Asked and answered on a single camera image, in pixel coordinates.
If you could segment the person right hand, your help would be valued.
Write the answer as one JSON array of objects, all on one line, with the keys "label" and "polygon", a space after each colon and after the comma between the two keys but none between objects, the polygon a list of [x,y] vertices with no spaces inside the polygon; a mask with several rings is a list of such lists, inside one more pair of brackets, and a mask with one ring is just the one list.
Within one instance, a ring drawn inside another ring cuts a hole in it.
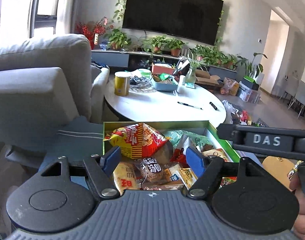
[{"label": "person right hand", "polygon": [[301,189],[301,182],[297,174],[294,174],[290,181],[290,189],[295,194],[300,210],[293,226],[293,232],[299,239],[305,239],[305,194]]}]

